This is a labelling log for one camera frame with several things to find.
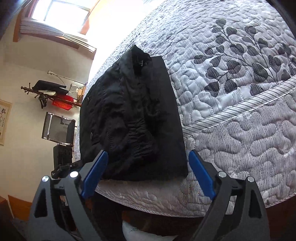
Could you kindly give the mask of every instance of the quilted bedspread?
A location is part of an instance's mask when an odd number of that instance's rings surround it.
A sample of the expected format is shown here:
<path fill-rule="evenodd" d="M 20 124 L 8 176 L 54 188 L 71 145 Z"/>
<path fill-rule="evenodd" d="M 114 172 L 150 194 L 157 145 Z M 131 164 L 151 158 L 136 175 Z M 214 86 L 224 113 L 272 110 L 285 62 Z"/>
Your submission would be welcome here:
<path fill-rule="evenodd" d="M 164 59 L 187 154 L 196 149 L 231 177 L 253 176 L 266 206 L 296 193 L 296 41 L 273 7 L 265 0 L 167 0 L 115 49 L 86 92 L 134 44 Z M 105 180 L 96 191 L 149 213 L 204 216 L 211 201 L 188 168 L 185 180 Z"/>

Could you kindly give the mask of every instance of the window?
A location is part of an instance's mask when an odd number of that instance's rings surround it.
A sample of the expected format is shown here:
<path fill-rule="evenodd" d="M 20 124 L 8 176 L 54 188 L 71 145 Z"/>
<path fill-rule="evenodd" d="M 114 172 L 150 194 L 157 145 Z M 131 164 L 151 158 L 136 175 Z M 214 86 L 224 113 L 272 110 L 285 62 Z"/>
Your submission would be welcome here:
<path fill-rule="evenodd" d="M 79 32 L 98 0 L 37 0 L 31 18 L 62 31 Z"/>

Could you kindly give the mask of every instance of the mesh chair back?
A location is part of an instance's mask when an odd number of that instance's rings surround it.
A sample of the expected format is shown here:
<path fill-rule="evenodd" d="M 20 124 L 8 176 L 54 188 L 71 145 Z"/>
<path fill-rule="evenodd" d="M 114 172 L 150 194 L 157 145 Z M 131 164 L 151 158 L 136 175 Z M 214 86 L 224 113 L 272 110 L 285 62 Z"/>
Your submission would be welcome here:
<path fill-rule="evenodd" d="M 56 143 L 73 146 L 75 120 L 53 113 L 46 113 L 42 138 Z"/>

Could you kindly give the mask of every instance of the chair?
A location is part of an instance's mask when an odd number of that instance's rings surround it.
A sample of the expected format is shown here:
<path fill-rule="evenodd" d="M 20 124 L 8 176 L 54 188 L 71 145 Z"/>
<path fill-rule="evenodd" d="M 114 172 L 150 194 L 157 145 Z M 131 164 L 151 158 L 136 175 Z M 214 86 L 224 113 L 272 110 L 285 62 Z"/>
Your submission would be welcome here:
<path fill-rule="evenodd" d="M 58 143 L 54 148 L 54 170 L 52 178 L 63 178 L 72 168 L 72 147 L 75 120 L 46 112 L 42 138 Z"/>

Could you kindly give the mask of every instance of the window pane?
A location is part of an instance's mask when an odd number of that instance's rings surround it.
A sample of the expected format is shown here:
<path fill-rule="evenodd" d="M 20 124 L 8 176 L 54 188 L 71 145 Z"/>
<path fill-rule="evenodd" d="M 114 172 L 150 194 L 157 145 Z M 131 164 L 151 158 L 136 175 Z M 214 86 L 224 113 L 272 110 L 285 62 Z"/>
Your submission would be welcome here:
<path fill-rule="evenodd" d="M 60 1 L 73 3 L 76 5 L 91 9 L 97 3 L 98 0 L 83 0 L 83 1 L 82 0 L 60 0 Z"/>
<path fill-rule="evenodd" d="M 32 18 L 43 21 L 52 0 L 39 0 L 34 8 Z"/>
<path fill-rule="evenodd" d="M 87 14 L 88 11 L 74 5 L 53 2 L 45 22 L 68 33 L 78 32 Z"/>

